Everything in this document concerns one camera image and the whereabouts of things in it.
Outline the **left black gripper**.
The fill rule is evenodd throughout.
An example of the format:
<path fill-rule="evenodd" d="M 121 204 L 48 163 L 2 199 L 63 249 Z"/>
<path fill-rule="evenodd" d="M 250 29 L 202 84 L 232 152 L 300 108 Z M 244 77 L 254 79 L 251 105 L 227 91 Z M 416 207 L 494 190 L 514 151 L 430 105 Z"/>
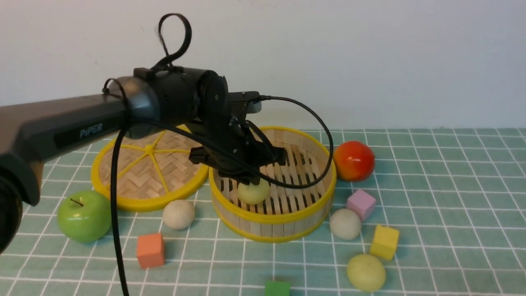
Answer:
<path fill-rule="evenodd" d="M 211 146 L 201 144 L 191 148 L 189 160 L 215 169 L 220 177 L 236 180 L 240 184 L 258 185 L 261 182 L 261 167 L 288 163 L 285 148 L 271 144 L 263 131 L 251 122 L 242 125 L 208 124 L 192 120 L 184 124 L 193 135 L 221 148 L 228 155 L 237 158 L 250 169 L 246 169 Z"/>

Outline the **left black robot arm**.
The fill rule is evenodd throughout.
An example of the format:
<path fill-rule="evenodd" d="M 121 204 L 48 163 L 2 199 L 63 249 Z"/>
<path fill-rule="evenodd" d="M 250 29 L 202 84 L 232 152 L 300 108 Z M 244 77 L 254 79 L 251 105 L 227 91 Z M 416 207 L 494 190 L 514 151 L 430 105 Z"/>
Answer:
<path fill-rule="evenodd" d="M 201 144 L 190 150 L 193 164 L 240 183 L 258 183 L 256 171 L 284 165 L 286 150 L 243 123 L 248 113 L 261 110 L 257 96 L 229 92 L 225 77 L 212 70 L 169 66 L 134 69 L 95 95 L 1 107 L 1 250 L 18 231 L 22 204 L 40 201 L 44 164 L 127 123 L 125 136 L 133 140 L 184 125 Z"/>

